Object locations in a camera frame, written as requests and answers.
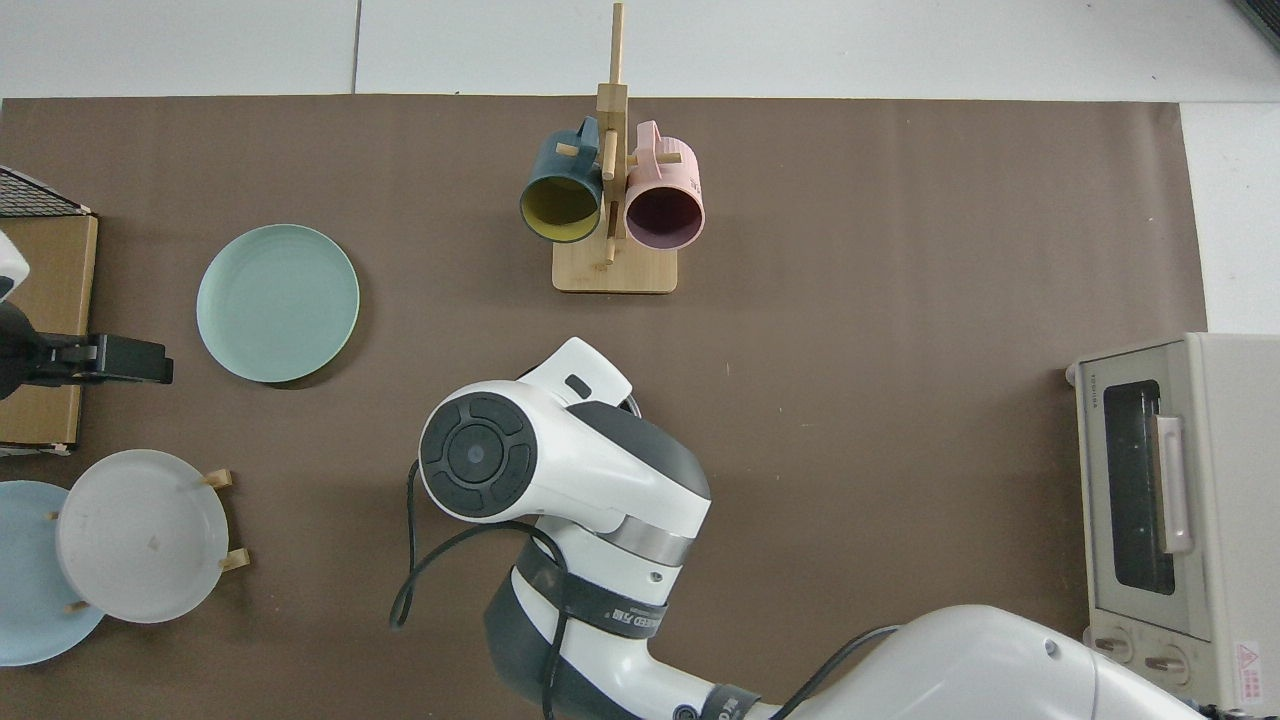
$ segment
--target blue mug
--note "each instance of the blue mug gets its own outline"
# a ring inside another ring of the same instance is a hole
[[[576,242],[600,224],[604,181],[600,127],[588,115],[577,132],[553,132],[538,150],[534,172],[520,195],[520,215],[529,229],[552,242]]]

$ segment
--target black band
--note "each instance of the black band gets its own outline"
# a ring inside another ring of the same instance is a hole
[[[699,720],[742,720],[760,696],[735,685],[716,685],[703,702]]]
[[[532,541],[520,552],[516,570],[557,610],[612,635],[652,638],[667,614],[666,605],[640,602],[561,570]]]

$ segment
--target plate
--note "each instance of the plate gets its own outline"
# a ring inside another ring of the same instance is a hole
[[[102,611],[63,609],[81,600],[58,564],[56,527],[67,491],[49,483],[0,483],[0,666],[31,665],[76,647]]]
[[[214,360],[261,383],[308,375],[356,328],[360,283],[347,254],[302,225],[265,225],[227,245],[196,296],[196,324]]]
[[[79,597],[131,623],[200,605],[227,557],[227,515],[201,478],[155,450],[116,452],[84,470],[58,519],[58,560]]]

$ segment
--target light blue plate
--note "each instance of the light blue plate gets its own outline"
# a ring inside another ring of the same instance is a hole
[[[58,512],[67,491],[49,483],[0,483],[0,666],[31,665],[67,652],[102,611],[63,609],[79,601],[58,564]]]
[[[358,313],[360,283],[347,254],[302,225],[237,237],[209,264],[196,296],[209,354],[261,383],[323,368],[347,343]]]

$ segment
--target mug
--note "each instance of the mug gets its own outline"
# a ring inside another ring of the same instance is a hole
[[[659,163],[680,154],[678,163]],[[685,142],[658,135],[658,123],[636,128],[636,167],[627,174],[627,232],[654,250],[680,250],[703,232],[698,156]]]
[[[552,242],[576,242],[591,234],[600,224],[604,191],[595,163],[599,151],[600,128],[590,115],[577,132],[553,132],[543,141],[520,195],[520,215],[529,229]]]

